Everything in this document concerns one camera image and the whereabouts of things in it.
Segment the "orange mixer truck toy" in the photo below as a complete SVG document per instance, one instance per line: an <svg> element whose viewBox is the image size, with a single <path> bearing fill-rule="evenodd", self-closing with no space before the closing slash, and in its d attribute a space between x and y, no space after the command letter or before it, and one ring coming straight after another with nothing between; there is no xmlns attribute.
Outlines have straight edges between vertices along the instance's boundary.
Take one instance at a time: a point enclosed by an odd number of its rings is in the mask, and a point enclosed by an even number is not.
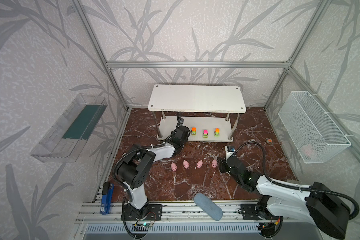
<svg viewBox="0 0 360 240"><path fill-rule="evenodd" d="M197 129L196 129L196 127L192 127L192 129L191 129L191 135L192 136L195 136L197 134Z"/></svg>

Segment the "pink mixer truck toy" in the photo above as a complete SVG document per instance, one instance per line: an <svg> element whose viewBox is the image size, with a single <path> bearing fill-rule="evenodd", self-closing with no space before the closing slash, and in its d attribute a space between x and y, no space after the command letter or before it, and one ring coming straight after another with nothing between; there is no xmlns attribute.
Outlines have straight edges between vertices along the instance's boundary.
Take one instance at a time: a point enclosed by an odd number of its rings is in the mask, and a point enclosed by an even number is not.
<svg viewBox="0 0 360 240"><path fill-rule="evenodd" d="M209 133L208 130L203 130L203 138L208 138Z"/></svg>

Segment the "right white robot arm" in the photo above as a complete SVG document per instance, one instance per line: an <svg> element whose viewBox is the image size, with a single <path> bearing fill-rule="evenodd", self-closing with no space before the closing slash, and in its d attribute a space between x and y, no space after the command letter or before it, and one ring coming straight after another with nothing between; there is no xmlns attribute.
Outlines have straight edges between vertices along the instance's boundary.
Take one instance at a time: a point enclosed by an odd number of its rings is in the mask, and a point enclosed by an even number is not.
<svg viewBox="0 0 360 240"><path fill-rule="evenodd" d="M238 158L239 150L253 144L262 151L261 174L251 172ZM226 156L218 158L221 173L229 174L238 186L249 193L260 195L255 212L260 219L290 217L315 225L326 235L343 240L348 223L358 216L360 206L355 199L342 193L333 192L324 184L299 185L275 180L266 169L266 150L257 142L247 142L237 149L225 147Z"/></svg>

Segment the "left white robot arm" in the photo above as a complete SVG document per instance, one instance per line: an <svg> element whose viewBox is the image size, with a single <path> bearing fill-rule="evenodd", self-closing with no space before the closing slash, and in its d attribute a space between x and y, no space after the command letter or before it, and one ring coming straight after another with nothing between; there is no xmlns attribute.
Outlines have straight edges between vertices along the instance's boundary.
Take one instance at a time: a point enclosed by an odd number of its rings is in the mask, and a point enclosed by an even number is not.
<svg viewBox="0 0 360 240"><path fill-rule="evenodd" d="M113 180L129 196L122 205L123 221L141 220L149 214L149 200L144 183L153 163L178 155L187 143L191 130L183 125L181 113L177 113L176 120L175 129L162 143L151 146L134 145L113 166Z"/></svg>

